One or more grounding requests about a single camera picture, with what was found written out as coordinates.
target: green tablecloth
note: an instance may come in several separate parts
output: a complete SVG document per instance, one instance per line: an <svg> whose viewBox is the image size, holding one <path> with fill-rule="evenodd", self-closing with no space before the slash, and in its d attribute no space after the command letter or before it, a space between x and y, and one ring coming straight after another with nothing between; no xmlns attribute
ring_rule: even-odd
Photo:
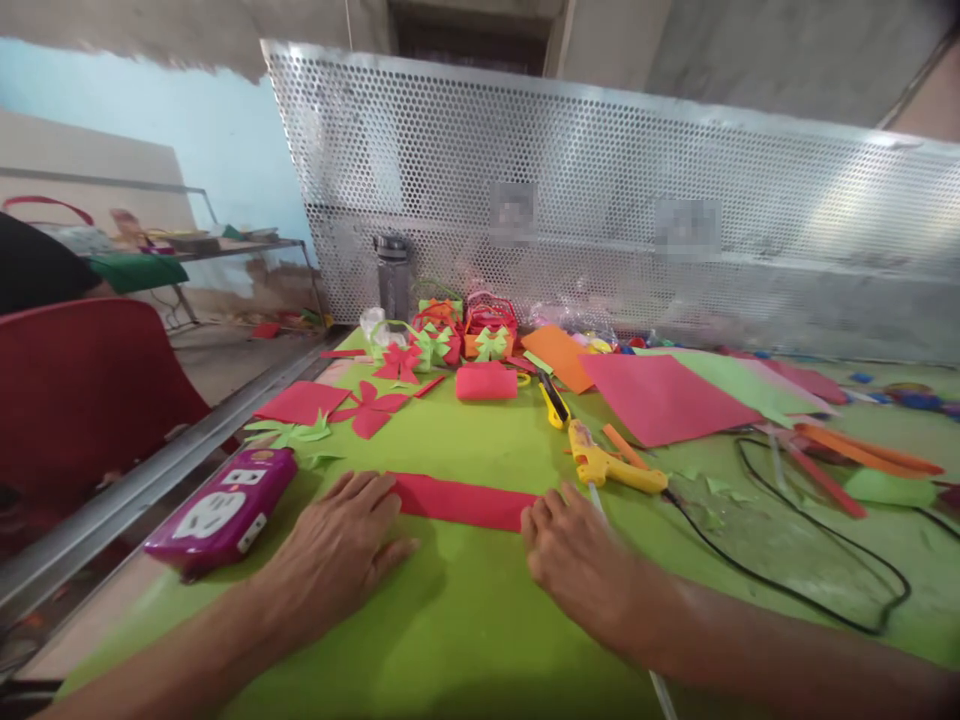
<svg viewBox="0 0 960 720"><path fill-rule="evenodd" d="M173 256L111 253L87 258L90 268L106 280L117 295L187 282L187 271Z"/></svg>
<svg viewBox="0 0 960 720"><path fill-rule="evenodd" d="M356 346L354 334L343 347ZM936 368L816 367L837 378L867 369L881 382L921 381L944 392L960 388L956 373ZM355 366L339 384L356 388L371 372ZM381 392L391 385L372 381ZM571 402L594 427L613 420L596 393ZM960 427L945 417L855 405L835 426L960 472ZM521 389L515 401L464 405L455 398L451 377L424 399L411 400L369 441L346 426L333 429L325 449L346 459L323 473L297 476L246 562L193 586L168 573L68 678L65 691L144 647L260 567L300 510L346 469L425 473L533 493L574 477L573 462L562 452L566 433L548 425L535 384ZM766 455L758 452L757 466L772 477ZM756 498L739 504L711 495L703 480L672 482L694 511L707 506L724 519L714 537L739 560L835 609L875 621L891 589L748 480L730 436L659 450L653 462L665 470L709 473ZM829 624L723 564L660 499L611 483L601 494L612 524L670 570L747 602ZM896 611L882 642L960 667L960 543L906 510L873 506L862 521L826 504L811 513L879 552L913 583L913 597ZM647 675L599 648L534 586L518 535L407 516L400 527L423 540L416 556L358 615L252 683L226 717L660 716ZM681 717L754 714L703 693L677 686L672 691Z"/></svg>

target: hand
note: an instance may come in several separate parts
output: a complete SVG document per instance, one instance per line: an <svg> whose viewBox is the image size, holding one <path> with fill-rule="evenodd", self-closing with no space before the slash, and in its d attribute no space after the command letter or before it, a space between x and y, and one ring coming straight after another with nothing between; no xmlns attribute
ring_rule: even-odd
<svg viewBox="0 0 960 720"><path fill-rule="evenodd" d="M367 601L419 546L384 538L400 512L395 478L345 473L309 505L276 555L250 580L270 633L292 652L320 639Z"/></svg>
<svg viewBox="0 0 960 720"><path fill-rule="evenodd" d="M658 609L676 600L671 576L630 551L573 485L562 490L520 516L530 574L594 640L640 661L656 642Z"/></svg>

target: chair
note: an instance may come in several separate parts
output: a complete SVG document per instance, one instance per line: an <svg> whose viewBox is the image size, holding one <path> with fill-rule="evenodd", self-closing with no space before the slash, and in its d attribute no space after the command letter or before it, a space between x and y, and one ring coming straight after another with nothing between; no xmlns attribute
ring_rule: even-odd
<svg viewBox="0 0 960 720"><path fill-rule="evenodd" d="M126 298L0 317L0 403L0 482L20 495L4 525L23 526L0 542L14 551L210 412L156 311Z"/></svg>

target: blue wall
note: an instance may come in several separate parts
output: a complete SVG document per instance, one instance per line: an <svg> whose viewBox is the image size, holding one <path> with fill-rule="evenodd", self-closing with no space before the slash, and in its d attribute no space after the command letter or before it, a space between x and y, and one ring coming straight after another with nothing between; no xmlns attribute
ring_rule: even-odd
<svg viewBox="0 0 960 720"><path fill-rule="evenodd" d="M277 226L284 237L310 245L267 78L257 86L232 72L170 70L0 39L0 107L169 145L184 184L207 190L221 222L250 229ZM202 203L194 208L198 225L206 226ZM296 255L289 260L296 261Z"/></svg>

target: pink device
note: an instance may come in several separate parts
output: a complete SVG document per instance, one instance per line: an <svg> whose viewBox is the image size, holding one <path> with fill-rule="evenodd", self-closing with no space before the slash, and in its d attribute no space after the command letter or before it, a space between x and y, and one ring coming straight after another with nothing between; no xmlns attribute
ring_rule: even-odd
<svg viewBox="0 0 960 720"><path fill-rule="evenodd" d="M293 451L244 450L144 543L183 582L243 559L297 474Z"/></svg>

